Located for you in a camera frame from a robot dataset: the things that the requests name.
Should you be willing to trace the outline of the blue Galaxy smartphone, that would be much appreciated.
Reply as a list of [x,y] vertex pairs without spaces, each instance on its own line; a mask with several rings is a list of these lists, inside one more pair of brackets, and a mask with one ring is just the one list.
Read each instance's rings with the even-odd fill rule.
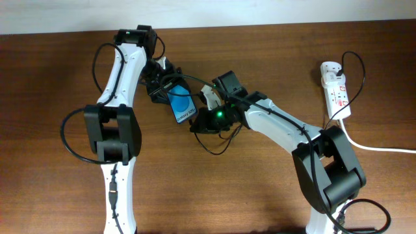
[[193,99],[189,94],[190,92],[180,85],[169,90],[168,99],[174,118],[178,124],[187,121],[198,113]]

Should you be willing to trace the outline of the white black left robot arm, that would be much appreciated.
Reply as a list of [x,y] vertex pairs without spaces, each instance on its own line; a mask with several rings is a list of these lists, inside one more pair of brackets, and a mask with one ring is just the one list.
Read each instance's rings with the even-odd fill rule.
[[175,73],[165,57],[154,57],[160,38],[148,25],[120,29],[114,36],[114,64],[96,105],[87,105],[84,120],[90,147],[105,179],[105,233],[136,233],[133,212],[133,170],[142,133],[133,110],[138,85],[155,103],[168,104],[161,92],[162,76]]

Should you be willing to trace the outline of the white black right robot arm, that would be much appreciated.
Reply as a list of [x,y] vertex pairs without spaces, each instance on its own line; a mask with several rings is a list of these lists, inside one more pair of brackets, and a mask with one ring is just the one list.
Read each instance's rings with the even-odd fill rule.
[[214,106],[199,110],[190,131],[215,134],[239,123],[265,135],[292,155],[302,194],[311,206],[306,233],[348,233],[343,224],[346,208],[367,179],[343,130],[306,124],[260,92],[221,98],[205,100]]

